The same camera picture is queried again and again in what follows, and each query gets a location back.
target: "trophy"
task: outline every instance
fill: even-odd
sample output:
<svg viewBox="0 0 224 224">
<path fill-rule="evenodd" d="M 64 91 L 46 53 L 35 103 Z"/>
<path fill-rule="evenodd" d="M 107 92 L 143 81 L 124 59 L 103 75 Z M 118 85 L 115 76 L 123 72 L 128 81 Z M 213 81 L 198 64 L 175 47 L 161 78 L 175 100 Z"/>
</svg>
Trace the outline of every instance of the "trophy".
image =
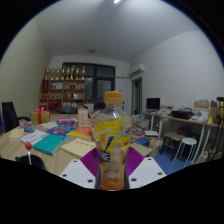
<svg viewBox="0 0 224 224">
<path fill-rule="evenodd" d="M 54 80 L 54 72 L 55 72 L 55 69 L 53 68 L 53 69 L 51 70 L 51 80 Z"/>
<path fill-rule="evenodd" d="M 61 71 L 61 80 L 64 80 L 64 74 L 65 74 L 65 66 L 62 68 Z"/>
<path fill-rule="evenodd" d="M 69 77 L 68 77 L 69 73 L 70 73 L 70 68 L 67 68 L 67 74 L 66 74 L 66 78 L 65 78 L 66 80 L 69 80 Z"/>
<path fill-rule="evenodd" d="M 59 73 L 60 73 L 60 68 L 57 69 L 56 78 L 55 78 L 56 80 L 59 80 Z"/>
<path fill-rule="evenodd" d="M 71 69 L 71 75 L 70 75 L 70 79 L 71 79 L 71 80 L 73 80 L 74 68 L 75 68 L 75 66 L 73 66 L 72 69 Z"/>
<path fill-rule="evenodd" d="M 48 74 L 49 74 L 50 69 L 47 68 L 45 71 L 45 80 L 48 80 Z"/>
<path fill-rule="evenodd" d="M 82 68 L 82 78 L 81 78 L 81 80 L 85 80 L 85 66 L 83 66 L 83 68 Z"/>
<path fill-rule="evenodd" d="M 78 75 L 79 75 L 79 68 L 76 69 L 76 77 L 75 77 L 76 80 L 79 79 Z"/>
</svg>

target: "white wall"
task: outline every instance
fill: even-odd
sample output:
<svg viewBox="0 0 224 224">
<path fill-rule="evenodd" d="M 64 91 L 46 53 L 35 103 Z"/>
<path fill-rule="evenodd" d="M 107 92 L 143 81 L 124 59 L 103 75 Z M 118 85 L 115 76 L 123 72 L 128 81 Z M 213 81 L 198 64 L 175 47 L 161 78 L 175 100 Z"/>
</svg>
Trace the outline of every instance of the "white wall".
<svg viewBox="0 0 224 224">
<path fill-rule="evenodd" d="M 49 56 L 36 19 L 17 34 L 0 64 L 0 103 L 13 101 L 18 116 L 39 107 L 39 90 Z"/>
<path fill-rule="evenodd" d="M 155 46 L 131 63 L 142 63 L 143 111 L 146 98 L 160 97 L 161 104 L 194 108 L 197 99 L 216 100 L 224 96 L 224 71 L 222 63 L 201 31 L 175 36 Z M 186 123 L 175 124 L 175 131 Z M 195 133 L 201 132 L 200 125 L 193 126 Z"/>
<path fill-rule="evenodd" d="M 130 63 L 84 55 L 66 55 L 66 56 L 54 56 L 51 58 L 49 67 L 61 68 L 64 62 L 82 62 L 103 64 L 109 66 L 115 66 L 115 75 L 121 77 L 128 77 L 130 72 Z M 122 91 L 124 109 L 129 115 L 131 115 L 131 98 L 130 98 L 130 79 L 116 78 L 115 79 L 115 91 Z"/>
</svg>

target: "yellow bottle cap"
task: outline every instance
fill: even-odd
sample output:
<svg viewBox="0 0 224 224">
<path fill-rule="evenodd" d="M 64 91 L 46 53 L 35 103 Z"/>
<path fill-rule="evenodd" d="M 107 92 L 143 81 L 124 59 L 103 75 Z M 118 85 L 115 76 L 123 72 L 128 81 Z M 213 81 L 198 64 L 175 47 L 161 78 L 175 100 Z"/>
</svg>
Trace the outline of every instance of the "yellow bottle cap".
<svg viewBox="0 0 224 224">
<path fill-rule="evenodd" d="M 105 92 L 104 103 L 122 103 L 122 93 L 118 91 Z"/>
</svg>

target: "wooden table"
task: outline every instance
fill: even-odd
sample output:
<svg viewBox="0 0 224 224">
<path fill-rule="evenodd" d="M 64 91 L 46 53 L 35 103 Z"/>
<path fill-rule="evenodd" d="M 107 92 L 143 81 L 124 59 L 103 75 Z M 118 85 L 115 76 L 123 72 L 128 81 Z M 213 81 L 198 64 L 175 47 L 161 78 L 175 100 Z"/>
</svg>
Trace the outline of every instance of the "wooden table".
<svg viewBox="0 0 224 224">
<path fill-rule="evenodd" d="M 161 132 L 162 132 L 162 126 L 163 126 L 163 121 L 164 119 L 170 119 L 170 120 L 175 120 L 175 121 L 180 121 L 180 122 L 185 122 L 185 123 L 192 123 L 192 124 L 198 124 L 198 125 L 202 125 L 202 130 L 201 130 L 201 137 L 200 137 L 200 140 L 199 140 L 199 143 L 198 143 L 198 147 L 196 149 L 196 153 L 194 154 L 194 158 L 192 159 L 191 163 L 193 164 L 195 162 L 195 159 L 196 159 L 196 156 L 199 152 L 199 149 L 200 149 L 200 146 L 201 146 L 201 143 L 202 143 L 202 139 L 203 139 L 203 136 L 204 136 L 204 132 L 205 132 L 205 128 L 207 127 L 208 128 L 208 131 L 207 131 L 207 136 L 206 136 L 206 140 L 204 142 L 204 145 L 203 145 L 203 148 L 202 148 L 202 151 L 197 159 L 197 161 L 195 162 L 196 164 L 200 161 L 200 158 L 202 156 L 202 153 L 204 152 L 205 150 L 205 147 L 207 145 L 207 142 L 208 142 L 208 138 L 209 138 L 209 135 L 210 135 L 210 132 L 211 132 L 211 127 L 218 127 L 217 124 L 208 124 L 208 123 L 202 123 L 202 122 L 197 122 L 197 121 L 190 121 L 190 120 L 186 120 L 186 119 L 180 119 L 180 118 L 175 118 L 175 117 L 170 117 L 170 116 L 162 116 L 162 115 L 158 115 L 158 117 L 160 118 L 160 126 L 159 126 L 159 138 L 161 137 Z"/>
<path fill-rule="evenodd" d="M 57 120 L 57 118 L 77 118 L 77 114 L 51 114 L 50 121 Z M 8 159 L 15 161 L 15 157 L 21 157 L 27 155 L 27 149 L 25 148 L 24 143 L 21 141 L 11 142 L 9 140 L 10 132 L 7 132 L 0 137 L 0 155 L 3 159 Z M 54 156 L 49 156 L 44 153 L 38 152 L 35 149 L 31 150 L 31 155 L 39 156 L 47 170 L 59 176 L 65 167 L 71 162 L 72 159 L 77 159 L 75 156 L 72 156 L 63 150 L 59 150 Z"/>
</svg>

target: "purple object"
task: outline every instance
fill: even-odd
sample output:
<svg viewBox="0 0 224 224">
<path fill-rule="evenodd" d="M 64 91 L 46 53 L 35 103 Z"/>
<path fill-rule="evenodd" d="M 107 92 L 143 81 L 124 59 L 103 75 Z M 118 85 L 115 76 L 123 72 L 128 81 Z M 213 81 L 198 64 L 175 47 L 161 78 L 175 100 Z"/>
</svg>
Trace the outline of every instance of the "purple object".
<svg viewBox="0 0 224 224">
<path fill-rule="evenodd" d="M 139 164 L 144 159 L 138 151 L 134 148 L 130 147 L 127 152 L 126 157 L 126 172 L 128 177 L 132 174 L 132 172 L 139 166 Z"/>
<path fill-rule="evenodd" d="M 134 148 L 130 147 L 128 149 L 127 157 L 126 157 L 126 172 L 128 177 L 139 166 L 139 164 L 142 162 L 143 159 L 144 159 L 144 156 L 142 156 Z M 99 159 L 98 159 L 96 148 L 92 149 L 80 160 L 85 165 L 85 167 L 93 174 L 93 176 L 97 179 Z"/>
<path fill-rule="evenodd" d="M 93 176 L 97 179 L 97 174 L 99 169 L 99 159 L 98 159 L 96 148 L 89 151 L 80 160 L 85 165 L 85 167 L 93 174 Z"/>
<path fill-rule="evenodd" d="M 1 117 L 1 109 L 0 109 L 0 132 L 3 131 L 2 117 Z"/>
<path fill-rule="evenodd" d="M 78 120 L 75 118 L 58 118 L 57 119 L 57 124 L 58 125 L 70 125 L 72 127 L 77 126 Z"/>
</svg>

